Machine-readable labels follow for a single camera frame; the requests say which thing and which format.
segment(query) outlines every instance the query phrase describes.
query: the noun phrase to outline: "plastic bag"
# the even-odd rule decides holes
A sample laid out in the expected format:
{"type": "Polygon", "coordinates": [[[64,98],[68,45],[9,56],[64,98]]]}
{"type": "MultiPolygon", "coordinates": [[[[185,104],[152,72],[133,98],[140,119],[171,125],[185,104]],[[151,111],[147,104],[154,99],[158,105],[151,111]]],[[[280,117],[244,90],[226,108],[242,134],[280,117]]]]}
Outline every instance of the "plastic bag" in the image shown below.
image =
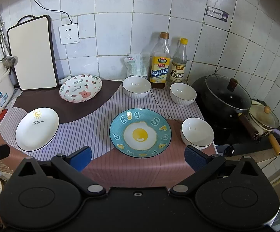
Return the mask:
{"type": "Polygon", "coordinates": [[[147,79],[148,69],[150,67],[150,55],[147,53],[130,53],[124,58],[127,67],[127,77],[140,76],[147,79]]]}

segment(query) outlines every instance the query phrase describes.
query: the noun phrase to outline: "gas stove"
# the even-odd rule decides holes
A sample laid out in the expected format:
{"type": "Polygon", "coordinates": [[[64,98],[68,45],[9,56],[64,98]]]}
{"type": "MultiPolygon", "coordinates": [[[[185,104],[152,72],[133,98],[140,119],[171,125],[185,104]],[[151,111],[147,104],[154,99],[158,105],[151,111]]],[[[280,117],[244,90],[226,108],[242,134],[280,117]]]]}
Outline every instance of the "gas stove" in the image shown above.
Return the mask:
{"type": "MultiPolygon", "coordinates": [[[[217,152],[223,156],[235,156],[247,153],[259,152],[271,149],[268,136],[261,137],[258,141],[252,141],[246,129],[240,123],[235,125],[225,125],[218,122],[204,106],[201,97],[197,97],[196,102],[206,122],[214,131],[214,144],[217,152]]],[[[280,144],[280,136],[273,133],[280,144]]]]}

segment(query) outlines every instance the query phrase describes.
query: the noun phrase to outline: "pot lid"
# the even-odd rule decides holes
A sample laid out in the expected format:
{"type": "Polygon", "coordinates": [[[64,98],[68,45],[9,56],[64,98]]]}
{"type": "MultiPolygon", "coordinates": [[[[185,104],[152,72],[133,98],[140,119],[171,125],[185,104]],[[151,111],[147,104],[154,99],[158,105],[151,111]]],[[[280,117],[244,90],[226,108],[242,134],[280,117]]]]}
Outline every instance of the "pot lid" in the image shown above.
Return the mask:
{"type": "Polygon", "coordinates": [[[268,106],[253,104],[250,108],[250,114],[265,127],[277,128],[280,125],[279,119],[268,106]]]}
{"type": "Polygon", "coordinates": [[[251,98],[247,91],[233,78],[213,74],[206,77],[206,85],[211,93],[223,103],[238,110],[248,110],[251,98]]]}

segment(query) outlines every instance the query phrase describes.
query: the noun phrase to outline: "stove knob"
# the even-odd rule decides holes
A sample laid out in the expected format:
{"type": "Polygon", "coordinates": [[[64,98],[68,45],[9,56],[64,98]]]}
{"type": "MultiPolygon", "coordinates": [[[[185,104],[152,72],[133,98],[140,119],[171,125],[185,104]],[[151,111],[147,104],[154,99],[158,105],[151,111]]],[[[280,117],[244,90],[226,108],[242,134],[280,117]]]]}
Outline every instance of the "stove knob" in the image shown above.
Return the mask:
{"type": "Polygon", "coordinates": [[[228,147],[225,148],[223,156],[232,157],[234,152],[235,152],[234,147],[233,146],[228,146],[228,147]]]}

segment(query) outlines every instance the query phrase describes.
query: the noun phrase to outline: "fried egg design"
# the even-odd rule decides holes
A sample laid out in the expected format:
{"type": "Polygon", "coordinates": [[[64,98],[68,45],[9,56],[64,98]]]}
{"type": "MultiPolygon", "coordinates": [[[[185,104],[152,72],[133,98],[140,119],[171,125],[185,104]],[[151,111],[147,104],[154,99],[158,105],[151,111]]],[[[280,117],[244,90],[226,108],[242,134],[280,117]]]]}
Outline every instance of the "fried egg design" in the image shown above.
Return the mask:
{"type": "Polygon", "coordinates": [[[127,145],[135,150],[148,150],[157,140],[156,131],[143,121],[127,126],[123,135],[127,145]]]}

